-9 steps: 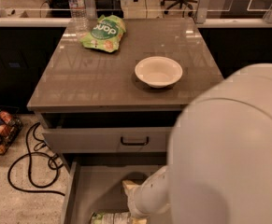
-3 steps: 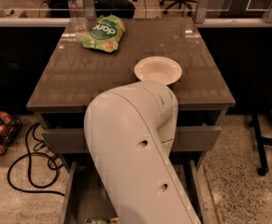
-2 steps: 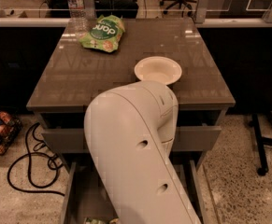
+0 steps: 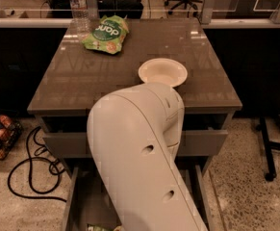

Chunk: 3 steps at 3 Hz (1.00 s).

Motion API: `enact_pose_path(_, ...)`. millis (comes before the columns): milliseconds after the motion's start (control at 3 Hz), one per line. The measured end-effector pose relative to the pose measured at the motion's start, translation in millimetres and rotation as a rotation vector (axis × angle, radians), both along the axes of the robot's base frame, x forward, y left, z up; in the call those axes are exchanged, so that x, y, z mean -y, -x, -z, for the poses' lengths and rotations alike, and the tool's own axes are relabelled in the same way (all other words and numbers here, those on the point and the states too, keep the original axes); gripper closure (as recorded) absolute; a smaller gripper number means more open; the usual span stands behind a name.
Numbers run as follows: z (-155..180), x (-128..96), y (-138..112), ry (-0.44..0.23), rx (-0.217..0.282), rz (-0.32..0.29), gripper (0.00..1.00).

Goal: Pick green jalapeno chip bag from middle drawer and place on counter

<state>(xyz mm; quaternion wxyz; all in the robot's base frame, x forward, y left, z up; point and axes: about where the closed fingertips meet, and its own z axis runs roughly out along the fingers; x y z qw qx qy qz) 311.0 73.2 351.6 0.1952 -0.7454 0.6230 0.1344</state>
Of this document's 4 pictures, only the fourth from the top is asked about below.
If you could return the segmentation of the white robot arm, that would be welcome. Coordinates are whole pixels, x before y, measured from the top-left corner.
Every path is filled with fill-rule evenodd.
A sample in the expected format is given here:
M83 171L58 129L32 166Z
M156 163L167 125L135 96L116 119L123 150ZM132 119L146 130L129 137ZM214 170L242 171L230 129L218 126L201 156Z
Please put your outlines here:
M160 83L117 90L91 108L92 158L124 231L208 231L175 157L184 104Z

